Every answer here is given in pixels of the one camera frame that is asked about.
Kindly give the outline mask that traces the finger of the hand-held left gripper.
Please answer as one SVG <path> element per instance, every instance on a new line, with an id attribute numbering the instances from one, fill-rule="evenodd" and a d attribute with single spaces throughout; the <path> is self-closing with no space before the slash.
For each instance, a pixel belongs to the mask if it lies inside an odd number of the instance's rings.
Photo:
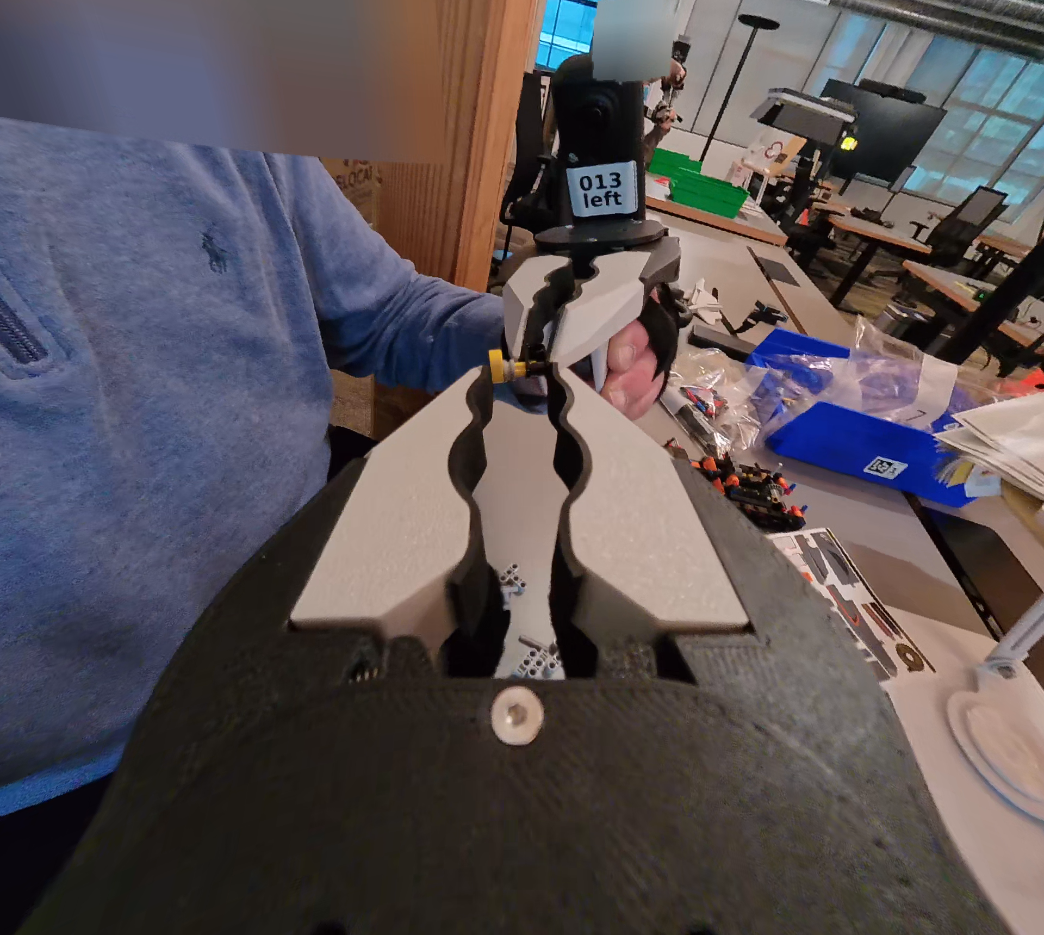
<path id="1" fill-rule="evenodd" d="M 557 312 L 549 359 L 571 367 L 638 319 L 645 302 L 646 261 L 593 261 L 593 274 Z"/>
<path id="2" fill-rule="evenodd" d="M 573 298 L 573 264 L 565 255 L 535 255 L 517 266 L 502 289 L 504 338 L 511 359 L 545 366 L 557 319 Z"/>

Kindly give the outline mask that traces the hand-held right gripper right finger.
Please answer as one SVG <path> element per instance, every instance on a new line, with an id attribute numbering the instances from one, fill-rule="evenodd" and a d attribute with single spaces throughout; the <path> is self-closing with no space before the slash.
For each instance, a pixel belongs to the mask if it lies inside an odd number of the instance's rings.
<path id="1" fill-rule="evenodd" d="M 691 469 L 572 370 L 551 367 L 557 516 L 549 612 L 567 678 L 632 643 L 651 668 L 677 637 L 735 636 L 750 617 L 699 518 Z"/>

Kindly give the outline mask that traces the yellow lego pin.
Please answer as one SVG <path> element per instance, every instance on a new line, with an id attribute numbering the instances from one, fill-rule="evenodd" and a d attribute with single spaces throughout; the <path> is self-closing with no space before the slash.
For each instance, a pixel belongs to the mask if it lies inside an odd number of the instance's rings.
<path id="1" fill-rule="evenodd" d="M 489 376 L 494 386 L 541 379 L 547 375 L 548 368 L 545 361 L 511 357 L 501 349 L 489 351 Z"/>

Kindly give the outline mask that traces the partly built lego car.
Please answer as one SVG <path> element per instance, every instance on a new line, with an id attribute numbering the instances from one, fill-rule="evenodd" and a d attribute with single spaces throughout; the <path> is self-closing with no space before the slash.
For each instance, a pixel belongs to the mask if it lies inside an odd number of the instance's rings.
<path id="1" fill-rule="evenodd" d="M 673 438 L 664 443 L 664 448 L 673 458 L 699 472 L 761 531 L 779 534 L 805 530 L 807 507 L 792 504 L 790 496 L 794 484 L 779 470 L 736 463 L 727 451 L 719 456 L 692 459 Z"/>

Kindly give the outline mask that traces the person's left forearm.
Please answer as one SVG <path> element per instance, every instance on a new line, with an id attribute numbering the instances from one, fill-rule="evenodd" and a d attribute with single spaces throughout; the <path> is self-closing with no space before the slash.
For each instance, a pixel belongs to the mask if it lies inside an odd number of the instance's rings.
<path id="1" fill-rule="evenodd" d="M 350 203 L 319 161 L 296 179 L 299 245 L 332 369 L 444 390 L 502 341 L 502 299 L 419 273 Z"/>

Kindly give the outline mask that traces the clear bag of lego pieces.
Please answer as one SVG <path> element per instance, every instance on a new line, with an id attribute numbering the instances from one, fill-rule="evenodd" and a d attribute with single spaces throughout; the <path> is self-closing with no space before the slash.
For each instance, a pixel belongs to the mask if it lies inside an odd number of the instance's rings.
<path id="1" fill-rule="evenodd" d="M 766 370 L 750 367 L 717 347 L 686 345 L 677 356 L 659 403 L 705 455 L 723 457 L 759 446 L 762 416 L 755 394 Z"/>

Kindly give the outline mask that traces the lego instruction booklet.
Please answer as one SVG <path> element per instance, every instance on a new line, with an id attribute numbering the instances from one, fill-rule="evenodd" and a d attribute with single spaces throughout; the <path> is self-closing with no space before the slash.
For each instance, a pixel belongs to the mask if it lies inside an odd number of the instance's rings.
<path id="1" fill-rule="evenodd" d="M 943 485 L 975 498 L 996 480 L 1042 501 L 1042 370 L 1011 382 L 999 401 L 955 413 L 934 438 L 935 477 Z"/>

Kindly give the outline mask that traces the person's left hand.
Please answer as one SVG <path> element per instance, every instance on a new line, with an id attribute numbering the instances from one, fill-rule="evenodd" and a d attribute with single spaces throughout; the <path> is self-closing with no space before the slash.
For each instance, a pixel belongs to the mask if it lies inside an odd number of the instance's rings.
<path id="1" fill-rule="evenodd" d="M 645 416 L 664 380 L 664 373 L 657 371 L 657 357 L 643 323 L 636 319 L 608 341 L 606 382 L 598 393 L 627 419 Z"/>

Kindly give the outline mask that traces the green plastic bin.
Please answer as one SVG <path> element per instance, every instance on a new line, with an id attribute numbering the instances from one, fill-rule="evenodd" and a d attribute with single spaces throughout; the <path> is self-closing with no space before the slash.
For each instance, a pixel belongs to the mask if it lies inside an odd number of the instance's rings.
<path id="1" fill-rule="evenodd" d="M 748 203 L 748 191 L 729 181 L 703 173 L 701 162 L 665 148 L 654 150 L 649 172 L 666 179 L 675 203 L 699 209 L 734 220 Z"/>

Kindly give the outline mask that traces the black floor lamp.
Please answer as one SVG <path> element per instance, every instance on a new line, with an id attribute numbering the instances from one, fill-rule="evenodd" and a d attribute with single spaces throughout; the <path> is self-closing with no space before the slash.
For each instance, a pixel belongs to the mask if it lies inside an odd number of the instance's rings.
<path id="1" fill-rule="evenodd" d="M 725 89 L 722 103 L 718 107 L 714 120 L 711 123 L 711 128 L 707 135 L 704 147 L 699 152 L 701 163 L 706 162 L 706 159 L 711 150 L 711 146 L 713 145 L 716 134 L 720 127 L 720 124 L 723 121 L 725 111 L 731 102 L 738 80 L 742 74 L 745 65 L 748 64 L 748 57 L 750 55 L 750 51 L 753 48 L 757 35 L 761 32 L 774 32 L 775 30 L 780 28 L 779 19 L 776 19 L 774 17 L 767 17 L 764 15 L 740 14 L 737 16 L 737 20 L 742 26 L 746 27 L 749 30 L 748 42 L 745 42 L 743 46 L 742 53 L 740 54 L 740 58 L 736 64 L 733 76 L 728 87 L 726 87 Z"/>

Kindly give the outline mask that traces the grey desk monitor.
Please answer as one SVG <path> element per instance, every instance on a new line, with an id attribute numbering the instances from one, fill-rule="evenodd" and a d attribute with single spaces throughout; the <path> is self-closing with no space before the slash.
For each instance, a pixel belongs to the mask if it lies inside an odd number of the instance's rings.
<path id="1" fill-rule="evenodd" d="M 835 98 L 811 96 L 789 88 L 772 88 L 750 119 L 778 131 L 837 145 L 844 136 L 854 133 L 857 111 Z"/>

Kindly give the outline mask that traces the blue plastic bin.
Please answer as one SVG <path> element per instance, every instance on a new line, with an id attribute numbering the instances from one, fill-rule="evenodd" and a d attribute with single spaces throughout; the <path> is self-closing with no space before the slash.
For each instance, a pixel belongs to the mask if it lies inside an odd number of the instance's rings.
<path id="1" fill-rule="evenodd" d="M 849 353 L 849 347 L 779 327 L 754 347 L 748 368 L 766 370 L 754 392 L 762 445 L 780 456 L 950 508 L 971 504 L 974 475 L 956 484 L 942 481 L 944 455 L 931 432 L 821 398 L 826 383 L 816 370 L 829 370 L 828 360 L 845 361 Z"/>

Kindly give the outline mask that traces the person's torso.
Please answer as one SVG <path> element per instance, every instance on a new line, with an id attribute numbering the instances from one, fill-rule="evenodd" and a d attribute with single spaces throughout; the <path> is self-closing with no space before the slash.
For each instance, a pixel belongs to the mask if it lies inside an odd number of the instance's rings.
<path id="1" fill-rule="evenodd" d="M 2 121 L 2 815 L 110 772 L 235 568 L 325 483 L 321 160 Z"/>

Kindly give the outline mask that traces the black steel pillar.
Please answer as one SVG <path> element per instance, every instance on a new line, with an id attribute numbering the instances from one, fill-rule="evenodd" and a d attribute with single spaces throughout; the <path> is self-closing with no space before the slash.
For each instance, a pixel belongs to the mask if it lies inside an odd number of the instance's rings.
<path id="1" fill-rule="evenodd" d="M 960 365 L 976 349 L 984 347 L 1013 309 L 1033 296 L 1043 284 L 1043 240 L 1028 251 L 1000 286 L 987 297 L 954 335 L 939 347 L 935 356 L 947 363 Z"/>

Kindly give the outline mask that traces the white booklet stand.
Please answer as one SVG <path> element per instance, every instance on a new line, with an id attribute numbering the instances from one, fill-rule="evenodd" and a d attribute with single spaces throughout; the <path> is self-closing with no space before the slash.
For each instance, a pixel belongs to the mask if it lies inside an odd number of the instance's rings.
<path id="1" fill-rule="evenodd" d="M 892 610 L 932 671 L 886 687 L 946 832 L 1011 933 L 1043 932 L 1042 601 L 1001 641 Z"/>

